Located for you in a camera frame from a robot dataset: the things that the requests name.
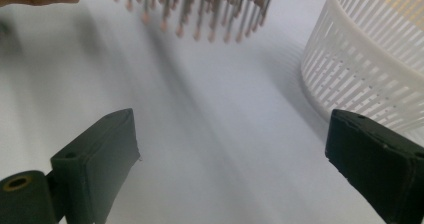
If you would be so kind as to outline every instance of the white plastic basket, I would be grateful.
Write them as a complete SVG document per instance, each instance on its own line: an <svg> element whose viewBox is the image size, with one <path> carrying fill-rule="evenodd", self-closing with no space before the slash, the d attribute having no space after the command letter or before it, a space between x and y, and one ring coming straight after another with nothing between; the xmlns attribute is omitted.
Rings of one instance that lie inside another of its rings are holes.
<svg viewBox="0 0 424 224"><path fill-rule="evenodd" d="M354 111L422 144L424 0L327 0L302 76L326 119Z"/></svg>

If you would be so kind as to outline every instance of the white table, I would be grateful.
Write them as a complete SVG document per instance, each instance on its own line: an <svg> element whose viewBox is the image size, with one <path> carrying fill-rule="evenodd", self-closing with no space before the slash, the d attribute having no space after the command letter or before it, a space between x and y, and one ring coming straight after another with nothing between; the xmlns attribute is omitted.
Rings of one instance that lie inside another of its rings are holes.
<svg viewBox="0 0 424 224"><path fill-rule="evenodd" d="M383 223L325 158L328 123L301 91L324 2L273 0L242 44L179 40L112 0L0 9L21 47L0 56L0 178L47 173L78 134L132 107L143 161L108 223Z"/></svg>

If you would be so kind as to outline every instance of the black clamp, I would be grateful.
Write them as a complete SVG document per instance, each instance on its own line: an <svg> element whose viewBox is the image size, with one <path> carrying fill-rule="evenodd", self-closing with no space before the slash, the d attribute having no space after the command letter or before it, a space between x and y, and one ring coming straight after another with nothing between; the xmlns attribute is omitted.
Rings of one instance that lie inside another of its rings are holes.
<svg viewBox="0 0 424 224"><path fill-rule="evenodd" d="M365 116L334 110L325 154L386 223L421 224L423 147Z"/></svg>
<svg viewBox="0 0 424 224"><path fill-rule="evenodd" d="M131 109L111 113L51 158L45 176L27 171L0 182L1 224L104 224L140 158Z"/></svg>

